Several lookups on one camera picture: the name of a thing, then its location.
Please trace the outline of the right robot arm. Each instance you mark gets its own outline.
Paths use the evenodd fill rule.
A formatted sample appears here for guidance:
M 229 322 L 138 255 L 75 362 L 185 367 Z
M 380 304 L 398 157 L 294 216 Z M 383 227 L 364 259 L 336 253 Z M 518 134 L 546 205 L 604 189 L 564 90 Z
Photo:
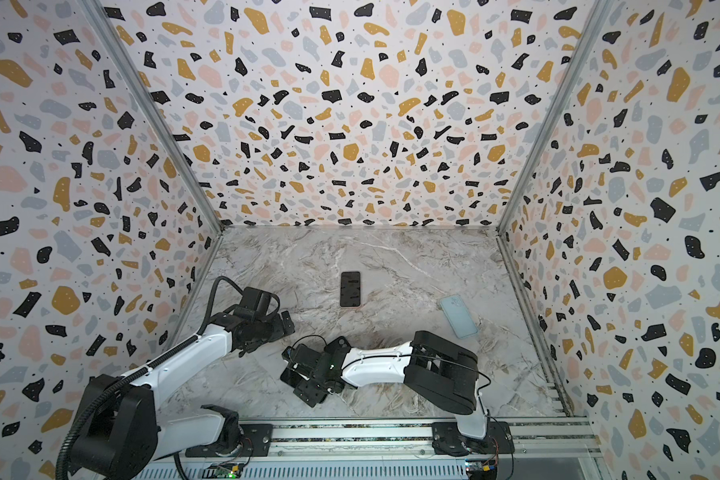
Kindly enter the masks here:
M 403 344 L 362 350 L 341 336 L 318 351 L 301 342 L 287 347 L 280 381 L 313 408 L 347 388 L 402 384 L 437 408 L 454 415 L 459 433 L 469 439 L 488 434 L 488 414 L 479 395 L 473 352 L 428 331 Z

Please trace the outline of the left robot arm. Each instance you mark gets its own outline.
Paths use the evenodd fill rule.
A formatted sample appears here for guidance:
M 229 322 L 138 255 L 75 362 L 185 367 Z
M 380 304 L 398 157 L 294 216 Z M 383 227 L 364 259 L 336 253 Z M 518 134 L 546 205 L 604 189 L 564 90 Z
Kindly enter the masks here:
M 294 333 L 279 297 L 261 289 L 237 290 L 240 299 L 220 311 L 207 304 L 198 330 L 170 350 L 122 375 L 90 380 L 62 441 L 55 476 L 86 469 L 107 479 L 132 479 L 154 460 L 204 447 L 219 456 L 247 446 L 237 412 L 205 404 L 190 416 L 163 418 L 162 405 L 205 367 L 241 356 Z

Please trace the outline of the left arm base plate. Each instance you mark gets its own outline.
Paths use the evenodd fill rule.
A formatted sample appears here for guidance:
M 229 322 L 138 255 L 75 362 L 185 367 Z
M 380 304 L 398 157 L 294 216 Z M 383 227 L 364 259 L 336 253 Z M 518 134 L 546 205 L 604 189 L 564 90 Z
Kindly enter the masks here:
M 267 457 L 274 426 L 269 423 L 243 423 L 238 431 L 223 434 L 210 445 L 191 447 L 184 452 L 187 458 L 211 458 L 213 460 L 242 461 L 249 458 Z

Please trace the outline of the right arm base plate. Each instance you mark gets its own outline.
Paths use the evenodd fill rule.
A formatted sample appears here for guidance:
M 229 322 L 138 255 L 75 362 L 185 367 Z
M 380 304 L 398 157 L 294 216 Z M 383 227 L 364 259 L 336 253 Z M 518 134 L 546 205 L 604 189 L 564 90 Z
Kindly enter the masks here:
M 514 454 L 515 446 L 507 422 L 489 420 L 483 438 L 461 433 L 456 422 L 436 422 L 431 425 L 432 448 L 438 455 L 465 457 L 468 455 Z

